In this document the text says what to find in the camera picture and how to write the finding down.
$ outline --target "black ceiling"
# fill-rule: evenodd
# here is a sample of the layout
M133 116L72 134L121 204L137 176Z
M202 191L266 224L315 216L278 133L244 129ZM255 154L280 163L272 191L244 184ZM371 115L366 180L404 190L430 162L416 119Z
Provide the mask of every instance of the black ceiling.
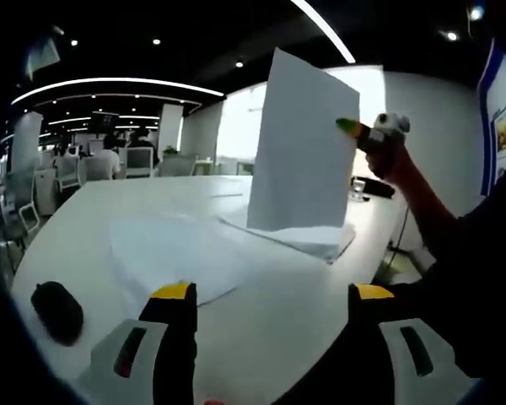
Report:
M438 0L309 0L339 34L357 64L382 64L385 70L445 78L474 88L487 46L468 35L466 1ZM75 6L50 13L42 33L56 25L64 35L55 40L61 61L21 78L21 95L44 85L75 78L153 78L190 84L225 94L267 80L273 49L278 46L320 68L344 66L341 54L290 0L253 2L137 1L104 12ZM449 42L440 31L453 30ZM153 39L161 40L160 45ZM71 46L71 40L77 46ZM241 60L243 68L236 68ZM186 113L221 100L192 90L147 84L83 84L37 94L12 107L42 112L46 122L85 116L93 109L158 115L162 100L113 98L102 94L169 97ZM101 95L91 99L91 94ZM85 95L84 97L54 99Z

